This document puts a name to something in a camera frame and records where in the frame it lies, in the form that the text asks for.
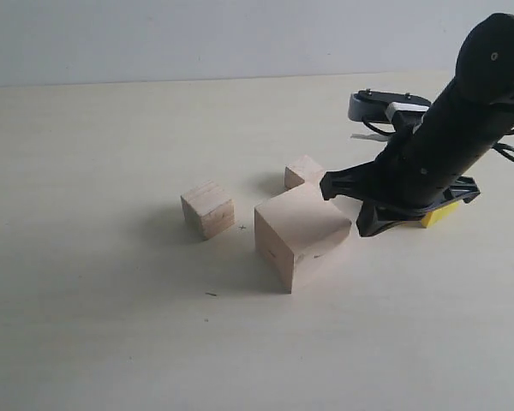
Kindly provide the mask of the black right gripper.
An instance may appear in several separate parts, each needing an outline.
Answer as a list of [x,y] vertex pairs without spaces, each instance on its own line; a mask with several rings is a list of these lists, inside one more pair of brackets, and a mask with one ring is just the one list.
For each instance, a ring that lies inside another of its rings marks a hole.
[[356,220],[361,237],[468,204],[481,191],[461,175],[512,129],[514,15],[495,13],[468,34],[452,80],[420,121],[392,136],[374,165],[327,171],[322,197],[363,201]]

